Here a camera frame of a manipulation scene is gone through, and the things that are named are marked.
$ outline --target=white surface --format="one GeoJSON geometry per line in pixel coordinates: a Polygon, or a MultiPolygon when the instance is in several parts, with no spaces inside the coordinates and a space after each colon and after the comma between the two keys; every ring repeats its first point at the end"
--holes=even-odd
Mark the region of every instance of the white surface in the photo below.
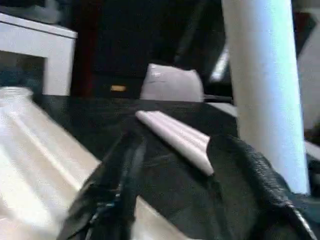
{"type": "Polygon", "coordinates": [[[0,216],[0,240],[55,240],[52,234],[35,230],[34,226],[27,225],[7,216],[0,216]]]}
{"type": "Polygon", "coordinates": [[[148,126],[155,134],[165,140],[181,155],[188,159],[193,165],[200,169],[203,173],[210,176],[214,170],[209,162],[207,153],[194,146],[188,139],[178,135],[163,122],[154,118],[152,115],[144,111],[138,111],[135,116],[146,126],[148,126]]]}
{"type": "Polygon", "coordinates": [[[222,2],[239,136],[270,161],[294,193],[307,194],[291,1],[222,2]]]}
{"type": "Polygon", "coordinates": [[[89,151],[30,100],[13,104],[4,113],[76,191],[99,164],[92,160],[95,158],[89,151]]]}
{"type": "Polygon", "coordinates": [[[0,146],[0,157],[0,198],[3,204],[0,208],[5,208],[10,216],[25,224],[40,230],[49,229],[48,232],[53,234],[57,233],[58,227],[52,221],[52,213],[45,208],[35,190],[27,184],[3,146],[0,146]]]}
{"type": "Polygon", "coordinates": [[[45,58],[44,94],[69,95],[75,39],[3,22],[0,35],[0,51],[45,58]]]}
{"type": "Polygon", "coordinates": [[[3,13],[0,13],[0,22],[20,26],[23,28],[42,31],[49,34],[56,34],[56,35],[60,35],[60,36],[68,37],[72,39],[77,38],[76,32],[69,30],[65,27],[44,24],[41,22],[31,21],[31,20],[27,20],[27,19],[15,17],[15,16],[3,14],[3,13]]]}

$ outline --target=black tabletop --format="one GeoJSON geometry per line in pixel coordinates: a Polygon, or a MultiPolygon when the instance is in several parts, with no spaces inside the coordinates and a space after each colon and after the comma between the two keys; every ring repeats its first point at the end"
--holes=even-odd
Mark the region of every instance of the black tabletop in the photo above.
{"type": "Polygon", "coordinates": [[[36,102],[99,160],[123,132],[143,135],[147,152],[140,195],[188,237],[216,239],[207,178],[141,124],[135,112],[162,111],[209,136],[236,136],[234,117],[205,103],[65,96],[42,96],[36,102]]]}

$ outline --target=white cylinder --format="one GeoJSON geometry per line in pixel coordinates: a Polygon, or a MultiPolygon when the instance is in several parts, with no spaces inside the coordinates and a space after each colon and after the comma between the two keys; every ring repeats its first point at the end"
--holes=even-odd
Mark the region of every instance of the white cylinder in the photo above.
{"type": "Polygon", "coordinates": [[[157,114],[158,116],[161,116],[163,119],[166,119],[168,122],[174,124],[175,126],[177,126],[178,128],[182,129],[184,132],[192,135],[194,138],[199,139],[200,141],[202,141],[206,146],[208,145],[208,142],[210,140],[210,137],[205,135],[204,133],[192,128],[189,125],[186,125],[184,123],[182,123],[181,121],[178,121],[177,119],[161,112],[161,111],[155,111],[155,114],[157,114]]]}
{"type": "Polygon", "coordinates": [[[163,122],[154,118],[144,111],[137,111],[135,116],[145,125],[147,125],[156,135],[162,138],[166,143],[171,145],[182,156],[195,165],[200,171],[210,176],[214,170],[210,164],[207,153],[201,151],[198,147],[184,139],[182,136],[171,131],[170,128],[163,125],[163,122]]]}
{"type": "Polygon", "coordinates": [[[178,125],[177,122],[175,121],[171,121],[171,117],[167,118],[167,115],[162,115],[159,114],[157,112],[147,112],[148,115],[151,115],[154,119],[157,119],[158,121],[161,122],[161,124],[163,124],[164,126],[166,126],[168,129],[170,129],[173,133],[179,135],[180,137],[184,138],[185,140],[189,141],[192,145],[194,145],[195,147],[199,148],[201,151],[203,151],[204,153],[207,152],[207,145],[208,142],[204,142],[202,141],[200,138],[198,138],[198,136],[202,135],[202,132],[199,132],[187,125],[185,125],[184,123],[180,122],[181,125],[178,125]]]}
{"type": "Polygon", "coordinates": [[[309,192],[290,0],[222,0],[238,133],[309,192]]]}

